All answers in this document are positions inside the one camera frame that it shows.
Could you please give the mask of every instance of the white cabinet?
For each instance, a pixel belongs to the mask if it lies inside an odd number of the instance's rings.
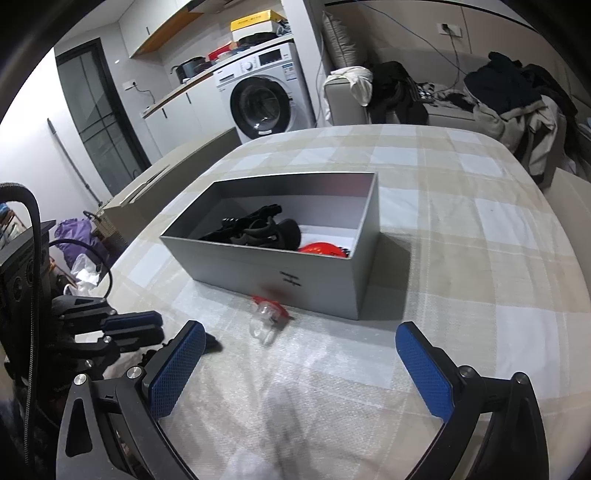
[[[220,133],[234,126],[226,105],[222,102],[222,95],[217,91],[213,76],[191,87],[187,94],[204,134]]]
[[[202,134],[199,119],[185,93],[154,111],[146,123],[162,155]]]
[[[150,35],[158,30],[164,22],[172,17],[177,11],[176,0],[141,0],[148,12],[147,27]]]
[[[162,108],[156,110],[146,118],[146,123],[154,142],[163,156],[178,146],[171,134],[170,121],[166,110]]]
[[[202,134],[201,123],[195,115],[186,93],[181,93],[163,107],[171,121],[172,136],[176,146],[182,145]]]
[[[129,56],[177,11],[177,0],[135,0],[119,19]]]

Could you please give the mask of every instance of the washing machine door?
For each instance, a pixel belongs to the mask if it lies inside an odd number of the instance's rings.
[[[249,138],[285,132],[290,124],[290,98],[271,79],[248,77],[236,84],[230,96],[236,126]]]

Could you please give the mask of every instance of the red object in box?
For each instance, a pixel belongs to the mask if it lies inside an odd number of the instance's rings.
[[[315,242],[305,247],[299,248],[298,252],[306,254],[318,254],[318,255],[331,255],[333,257],[347,257],[347,254],[343,252],[339,247],[327,242]]]

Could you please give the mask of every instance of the wooden shelf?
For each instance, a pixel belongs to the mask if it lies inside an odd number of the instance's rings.
[[[158,30],[152,33],[132,55],[132,58],[136,57],[137,55],[158,50],[162,45],[164,45],[183,28],[189,25],[193,20],[201,17],[201,15],[203,14],[189,12],[187,7],[182,8],[166,22],[164,22]]]

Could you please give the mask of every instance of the white plastic bag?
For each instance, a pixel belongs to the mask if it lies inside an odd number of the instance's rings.
[[[80,254],[76,258],[74,265],[72,265],[72,275],[77,280],[77,289],[69,286],[71,295],[90,297],[90,291],[99,284],[100,273],[96,271],[95,263],[85,254]]]

